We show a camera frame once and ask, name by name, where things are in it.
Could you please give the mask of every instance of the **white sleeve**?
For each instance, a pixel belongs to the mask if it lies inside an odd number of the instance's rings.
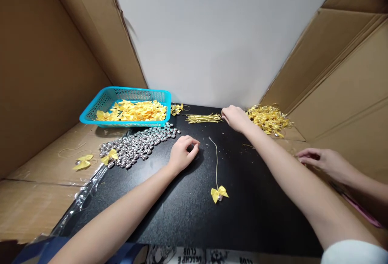
[[[370,243],[344,240],[331,245],[321,264],[388,264],[388,251]]]

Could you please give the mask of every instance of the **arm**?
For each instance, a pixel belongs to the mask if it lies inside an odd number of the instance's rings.
[[[191,152],[187,148],[195,144]],[[199,142],[180,137],[167,166],[135,187],[84,226],[49,264],[105,263],[129,238],[171,181],[194,159]]]
[[[388,206],[388,185],[362,174],[338,152],[330,149],[307,148],[300,151],[297,156],[300,162],[314,165],[339,183],[360,191]]]
[[[242,109],[230,106],[223,109],[222,114],[228,124],[243,133],[255,147],[277,183],[305,215],[324,249],[345,239],[379,245],[315,174],[254,125]]]

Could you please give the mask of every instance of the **white wall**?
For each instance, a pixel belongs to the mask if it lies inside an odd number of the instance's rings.
[[[118,0],[149,88],[249,107],[324,0]]]

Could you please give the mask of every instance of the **finished bow ornament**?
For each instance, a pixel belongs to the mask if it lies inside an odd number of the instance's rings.
[[[88,168],[91,163],[89,162],[90,159],[93,158],[93,155],[83,155],[77,160],[79,160],[79,163],[73,167],[73,170],[80,170],[80,169],[85,169]]]
[[[229,197],[228,194],[226,193],[226,188],[223,187],[222,185],[217,189],[211,189],[211,196],[213,197],[214,203],[217,203],[218,201],[222,200],[222,197],[226,196]]]
[[[115,149],[112,149],[111,151],[109,151],[108,155],[106,155],[101,159],[101,162],[104,163],[105,165],[108,165],[110,158],[118,159],[117,151]]]

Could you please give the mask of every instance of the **blue plastic basket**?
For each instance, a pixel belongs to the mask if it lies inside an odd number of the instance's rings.
[[[114,103],[122,100],[135,102],[157,100],[167,106],[166,119],[164,121],[151,122],[100,122],[96,121],[97,111],[110,112]],[[80,121],[84,124],[97,125],[102,128],[123,128],[123,127],[158,127],[164,126],[171,115],[171,93],[165,90],[151,90],[144,88],[124,88],[109,86],[100,90],[88,107],[82,112]]]

